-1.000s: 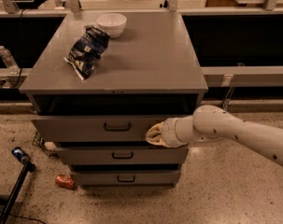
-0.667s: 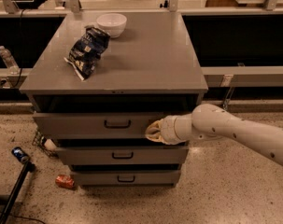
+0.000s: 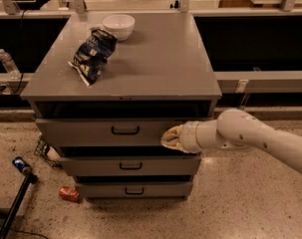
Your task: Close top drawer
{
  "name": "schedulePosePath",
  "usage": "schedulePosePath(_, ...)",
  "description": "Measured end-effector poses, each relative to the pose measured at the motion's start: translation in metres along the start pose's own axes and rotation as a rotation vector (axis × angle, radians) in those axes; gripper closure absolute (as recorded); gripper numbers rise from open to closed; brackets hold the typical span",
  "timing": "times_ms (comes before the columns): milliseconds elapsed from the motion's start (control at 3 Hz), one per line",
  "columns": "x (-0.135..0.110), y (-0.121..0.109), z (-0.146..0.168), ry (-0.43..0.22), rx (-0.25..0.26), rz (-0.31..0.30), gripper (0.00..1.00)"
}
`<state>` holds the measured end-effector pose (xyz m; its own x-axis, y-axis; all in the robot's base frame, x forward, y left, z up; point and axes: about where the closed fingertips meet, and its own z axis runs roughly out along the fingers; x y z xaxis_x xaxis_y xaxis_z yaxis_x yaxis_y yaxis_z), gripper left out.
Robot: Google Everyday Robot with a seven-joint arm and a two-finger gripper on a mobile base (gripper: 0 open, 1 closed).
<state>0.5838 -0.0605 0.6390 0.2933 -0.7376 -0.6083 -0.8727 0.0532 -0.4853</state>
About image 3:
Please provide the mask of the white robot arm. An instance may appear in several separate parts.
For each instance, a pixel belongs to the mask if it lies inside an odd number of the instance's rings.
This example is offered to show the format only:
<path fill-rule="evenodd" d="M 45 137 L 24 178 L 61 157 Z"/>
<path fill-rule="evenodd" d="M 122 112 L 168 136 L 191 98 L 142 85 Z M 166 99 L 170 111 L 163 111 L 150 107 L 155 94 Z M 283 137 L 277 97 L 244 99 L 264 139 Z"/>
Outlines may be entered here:
<path fill-rule="evenodd" d="M 302 174 L 302 136 L 275 129 L 242 110 L 230 109 L 214 120 L 174 126 L 162 135 L 160 143 L 185 153 L 255 147 Z"/>

